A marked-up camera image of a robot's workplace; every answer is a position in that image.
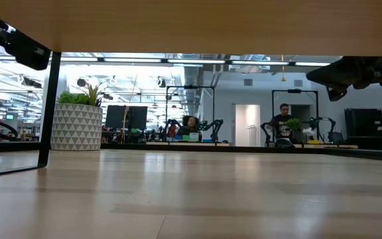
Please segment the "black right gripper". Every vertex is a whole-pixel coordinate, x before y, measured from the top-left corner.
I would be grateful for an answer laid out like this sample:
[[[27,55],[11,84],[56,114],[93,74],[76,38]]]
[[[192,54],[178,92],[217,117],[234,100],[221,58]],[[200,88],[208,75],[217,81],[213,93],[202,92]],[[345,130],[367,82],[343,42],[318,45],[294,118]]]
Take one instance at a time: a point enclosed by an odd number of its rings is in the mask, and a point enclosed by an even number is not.
[[[382,86],[382,57],[360,57],[357,59],[358,80],[355,88],[366,88],[371,84]],[[328,98],[331,102],[342,99],[347,90],[336,90],[335,88],[347,88],[355,81],[355,58],[344,56],[327,66],[317,68],[306,74],[306,78],[326,87]]]

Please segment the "black cabinet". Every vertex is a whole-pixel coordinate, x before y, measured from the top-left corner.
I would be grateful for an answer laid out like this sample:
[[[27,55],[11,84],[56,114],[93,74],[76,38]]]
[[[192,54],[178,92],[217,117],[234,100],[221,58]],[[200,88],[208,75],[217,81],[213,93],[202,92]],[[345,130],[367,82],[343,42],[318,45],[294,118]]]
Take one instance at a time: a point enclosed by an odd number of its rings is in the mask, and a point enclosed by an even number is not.
[[[381,109],[344,110],[347,142],[359,149],[382,150]]]

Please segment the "small green background plant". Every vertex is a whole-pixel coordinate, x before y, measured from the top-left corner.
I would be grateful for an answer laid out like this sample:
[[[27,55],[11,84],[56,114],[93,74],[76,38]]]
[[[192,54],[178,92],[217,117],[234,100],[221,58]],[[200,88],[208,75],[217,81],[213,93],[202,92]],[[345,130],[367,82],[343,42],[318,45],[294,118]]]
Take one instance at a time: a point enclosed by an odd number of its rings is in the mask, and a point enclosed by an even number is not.
[[[302,121],[298,118],[290,118],[286,121],[286,126],[291,132],[298,132],[302,129]]]

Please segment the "person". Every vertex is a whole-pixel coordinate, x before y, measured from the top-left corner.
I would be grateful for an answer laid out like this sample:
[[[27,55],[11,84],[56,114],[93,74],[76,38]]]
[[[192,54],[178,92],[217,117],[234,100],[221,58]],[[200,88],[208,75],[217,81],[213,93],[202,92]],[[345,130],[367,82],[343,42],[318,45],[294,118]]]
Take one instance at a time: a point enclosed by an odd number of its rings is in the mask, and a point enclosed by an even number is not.
[[[288,127],[287,121],[293,119],[293,117],[288,113],[289,105],[281,104],[280,105],[280,114],[274,116],[269,125],[273,128],[276,138],[288,138],[292,137],[292,130]]]
[[[194,116],[183,116],[182,117],[182,127],[177,131],[178,135],[190,135],[191,133],[197,133],[201,136],[199,130],[200,122],[198,118]]]

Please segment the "succulent in patterned white pot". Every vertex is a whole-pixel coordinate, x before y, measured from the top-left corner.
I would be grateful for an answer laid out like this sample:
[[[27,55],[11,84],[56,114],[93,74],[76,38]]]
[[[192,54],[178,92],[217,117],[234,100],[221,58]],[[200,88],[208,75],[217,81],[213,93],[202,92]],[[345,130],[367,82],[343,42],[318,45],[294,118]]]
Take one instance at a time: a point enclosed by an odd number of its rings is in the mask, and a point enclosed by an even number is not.
[[[82,94],[64,91],[59,95],[52,123],[52,150],[100,150],[103,119],[100,94],[100,84],[86,82]]]

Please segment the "white door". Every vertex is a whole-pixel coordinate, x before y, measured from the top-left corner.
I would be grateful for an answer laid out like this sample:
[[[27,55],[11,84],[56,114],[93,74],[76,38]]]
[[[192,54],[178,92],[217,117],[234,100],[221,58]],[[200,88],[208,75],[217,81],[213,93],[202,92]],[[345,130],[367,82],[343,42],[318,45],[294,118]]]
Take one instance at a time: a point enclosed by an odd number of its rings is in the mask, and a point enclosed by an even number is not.
[[[238,147],[260,147],[260,105],[236,104],[234,143]]]

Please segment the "black computer monitor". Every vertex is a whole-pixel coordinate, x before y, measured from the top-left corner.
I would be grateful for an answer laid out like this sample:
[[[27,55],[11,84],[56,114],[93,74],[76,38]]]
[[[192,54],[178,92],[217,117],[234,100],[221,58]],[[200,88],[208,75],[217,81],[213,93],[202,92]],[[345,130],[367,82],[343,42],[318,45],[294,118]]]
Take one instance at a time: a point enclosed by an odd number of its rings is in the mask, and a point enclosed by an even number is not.
[[[127,112],[127,127],[131,129],[146,129],[147,112],[147,106],[130,106]]]
[[[123,128],[125,110],[126,106],[108,106],[105,126],[116,129]]]

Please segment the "black background rig frame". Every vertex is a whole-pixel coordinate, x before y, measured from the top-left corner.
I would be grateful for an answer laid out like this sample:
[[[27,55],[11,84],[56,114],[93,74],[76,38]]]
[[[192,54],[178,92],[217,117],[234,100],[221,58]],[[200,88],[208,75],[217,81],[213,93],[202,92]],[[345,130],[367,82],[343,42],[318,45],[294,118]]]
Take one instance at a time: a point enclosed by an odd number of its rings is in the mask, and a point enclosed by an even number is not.
[[[169,122],[168,122],[168,101],[169,101],[169,89],[170,88],[175,88],[175,89],[178,89],[178,88],[182,88],[182,89],[186,89],[186,90],[195,90],[195,89],[211,89],[212,90],[212,94],[213,96],[215,96],[215,89],[216,87],[215,86],[196,86],[196,85],[184,85],[184,86],[167,86],[166,87],[166,93],[165,93],[165,112],[164,112],[164,116],[165,116],[165,127],[164,127],[164,131],[163,131],[163,140],[165,142],[167,142],[167,133],[170,131],[169,128]]]
[[[272,112],[272,116],[274,117],[275,116],[275,93],[276,92],[285,92],[287,94],[301,94],[301,93],[306,93],[306,95],[308,95],[308,93],[313,93],[315,94],[315,98],[311,98],[315,104],[316,104],[316,118],[319,116],[319,93],[317,90],[300,90],[300,89],[288,89],[288,90],[271,90],[271,112]],[[319,129],[318,129],[318,126],[319,126],[319,123],[316,124],[316,136],[318,139],[320,139],[320,132],[319,132]]]

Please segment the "black aluminium table frame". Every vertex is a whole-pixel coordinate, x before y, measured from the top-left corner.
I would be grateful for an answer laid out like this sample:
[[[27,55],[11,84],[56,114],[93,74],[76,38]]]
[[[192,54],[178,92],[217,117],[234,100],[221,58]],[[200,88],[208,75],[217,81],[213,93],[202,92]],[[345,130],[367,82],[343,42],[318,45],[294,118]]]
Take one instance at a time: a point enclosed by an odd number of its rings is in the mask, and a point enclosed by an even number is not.
[[[0,142],[0,152],[35,151],[40,149],[39,142]],[[166,145],[166,144],[102,144],[101,149],[141,150],[141,151],[201,151],[221,153],[295,153],[295,154],[324,154],[342,157],[376,159],[382,161],[382,151],[365,149],[313,149],[313,148],[272,148],[272,147],[231,147],[211,146],[208,144]]]

